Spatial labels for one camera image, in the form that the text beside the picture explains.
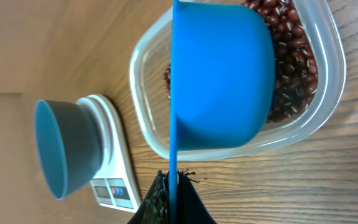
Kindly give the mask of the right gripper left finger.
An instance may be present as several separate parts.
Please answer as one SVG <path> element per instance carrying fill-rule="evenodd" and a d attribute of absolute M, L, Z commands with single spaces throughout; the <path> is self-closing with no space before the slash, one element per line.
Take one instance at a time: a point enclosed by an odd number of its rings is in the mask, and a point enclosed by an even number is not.
<path fill-rule="evenodd" d="M 168 197 L 168 175 L 159 170 L 138 211 L 128 224 L 169 223 Z"/>

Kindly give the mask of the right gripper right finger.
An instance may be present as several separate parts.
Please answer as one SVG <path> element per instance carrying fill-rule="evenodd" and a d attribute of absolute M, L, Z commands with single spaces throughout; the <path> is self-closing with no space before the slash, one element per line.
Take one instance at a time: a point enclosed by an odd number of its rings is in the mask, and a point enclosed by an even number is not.
<path fill-rule="evenodd" d="M 194 180 L 189 178 L 193 174 L 187 170 L 178 172 L 177 223 L 216 224 L 195 190 Z"/>

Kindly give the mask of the blue plastic measuring scoop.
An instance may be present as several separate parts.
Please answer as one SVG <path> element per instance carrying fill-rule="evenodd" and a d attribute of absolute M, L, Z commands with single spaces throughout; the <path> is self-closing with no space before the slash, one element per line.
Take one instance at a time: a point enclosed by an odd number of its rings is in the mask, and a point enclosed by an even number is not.
<path fill-rule="evenodd" d="M 169 221 L 177 222 L 179 151 L 249 142 L 272 102 L 270 32 L 253 10 L 175 1 L 170 79 Z"/>

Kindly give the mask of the teal blue bowl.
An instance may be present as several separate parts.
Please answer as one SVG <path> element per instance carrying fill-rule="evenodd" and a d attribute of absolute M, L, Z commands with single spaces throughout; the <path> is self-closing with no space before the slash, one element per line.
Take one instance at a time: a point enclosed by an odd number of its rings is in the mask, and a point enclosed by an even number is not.
<path fill-rule="evenodd" d="M 103 149 L 90 114 L 79 105 L 39 100 L 35 141 L 46 183 L 57 200 L 86 185 L 99 171 Z"/>

